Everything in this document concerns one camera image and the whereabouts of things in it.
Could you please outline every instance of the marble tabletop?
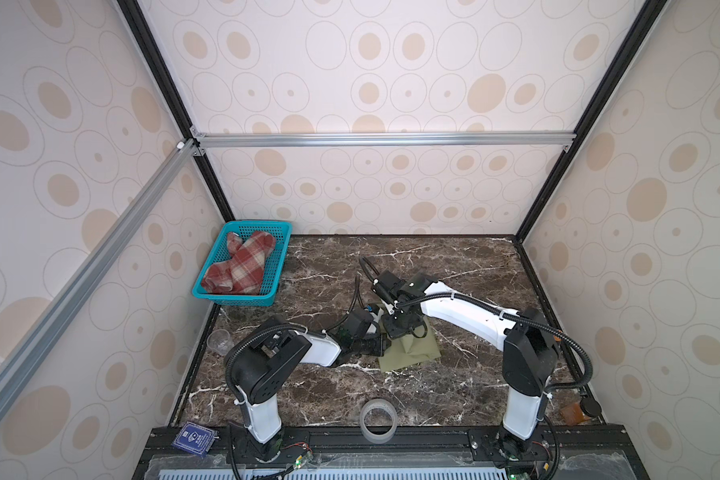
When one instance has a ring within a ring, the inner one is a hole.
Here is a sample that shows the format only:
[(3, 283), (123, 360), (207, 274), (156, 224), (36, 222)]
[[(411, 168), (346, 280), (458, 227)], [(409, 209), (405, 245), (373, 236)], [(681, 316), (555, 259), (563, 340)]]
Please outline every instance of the marble tabletop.
[[(366, 255), (380, 269), (401, 278), (425, 271), (452, 288), (523, 310), (539, 308), (517, 252), (506, 239), (489, 237), (294, 236), (274, 305), (224, 306), (216, 329), (238, 341), (278, 313), (289, 321), (319, 329), (336, 322), (352, 298), (358, 256)], [(362, 278), (366, 302), (378, 300)], [(278, 408), (286, 426), (353, 426), (360, 408), (373, 398), (385, 398), (396, 408), (404, 426), (499, 425), (508, 386), (501, 375), (501, 352), (474, 334), (433, 319), (442, 356), (394, 372), (381, 372), (374, 357), (355, 357), (335, 369), (299, 365), (278, 392)], [(564, 362), (553, 378), (570, 380)], [(558, 392), (547, 414), (562, 423), (559, 408), (577, 398)], [(187, 421), (223, 425), (240, 422), (240, 408), (224, 382), (222, 358), (203, 354), (200, 370), (186, 398), (180, 424)]]

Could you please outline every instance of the clear plastic cup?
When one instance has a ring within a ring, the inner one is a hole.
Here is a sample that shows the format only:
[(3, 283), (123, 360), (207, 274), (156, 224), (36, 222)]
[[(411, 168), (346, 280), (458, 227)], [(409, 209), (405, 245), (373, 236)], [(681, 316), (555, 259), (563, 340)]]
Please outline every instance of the clear plastic cup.
[(208, 350), (221, 356), (226, 355), (234, 344), (232, 336), (224, 329), (214, 330), (208, 335)]

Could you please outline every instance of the patterned wallpaper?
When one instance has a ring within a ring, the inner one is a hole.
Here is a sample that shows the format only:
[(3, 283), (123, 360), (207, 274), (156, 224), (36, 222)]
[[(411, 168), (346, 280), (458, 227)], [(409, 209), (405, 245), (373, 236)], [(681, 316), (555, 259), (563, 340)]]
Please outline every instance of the patterned wallpaper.
[(191, 294), (221, 218), (190, 164), (0, 423), (0, 478), (130, 480), (211, 304)]
[(142, 0), (211, 133), (571, 129), (642, 0)]
[(209, 149), (236, 218), (298, 234), (514, 234), (559, 145)]
[(0, 1), (0, 364), (176, 145), (117, 15)]
[(681, 1), (526, 247), (653, 480), (720, 479), (720, 1)]

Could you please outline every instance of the olive green cloth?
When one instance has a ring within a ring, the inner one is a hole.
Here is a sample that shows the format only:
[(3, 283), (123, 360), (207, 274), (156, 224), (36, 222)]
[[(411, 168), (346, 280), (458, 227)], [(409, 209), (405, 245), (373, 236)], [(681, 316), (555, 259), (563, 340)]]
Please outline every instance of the olive green cloth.
[[(425, 316), (424, 322), (427, 324), (427, 335), (423, 339), (409, 334), (392, 341), (392, 345), (384, 351), (384, 356), (378, 358), (378, 366), (382, 372), (391, 372), (440, 358), (440, 349), (429, 318)], [(417, 328), (416, 334), (421, 335), (422, 330), (422, 327)]]

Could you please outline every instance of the teal plastic basket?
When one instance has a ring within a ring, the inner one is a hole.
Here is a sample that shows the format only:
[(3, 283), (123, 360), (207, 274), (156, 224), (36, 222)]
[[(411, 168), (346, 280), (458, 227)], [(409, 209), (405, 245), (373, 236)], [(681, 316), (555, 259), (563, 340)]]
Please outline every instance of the teal plastic basket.
[[(206, 274), (208, 267), (216, 262), (230, 259), (230, 252), (226, 249), (226, 235), (229, 232), (235, 232), (243, 240), (248, 240), (253, 232), (259, 230), (269, 232), (277, 240), (274, 251), (267, 257), (264, 264), (264, 281), (259, 295), (213, 295), (206, 292), (206, 289), (200, 286), (200, 281)], [(211, 300), (219, 305), (270, 306), (275, 302), (277, 283), (280, 281), (282, 265), (286, 262), (288, 241), (291, 239), (292, 230), (293, 228), (288, 222), (274, 220), (238, 220), (225, 224), (213, 244), (211, 253), (206, 259), (206, 264), (202, 266), (200, 276), (197, 277), (195, 287), (192, 288), (192, 294), (197, 298)]]

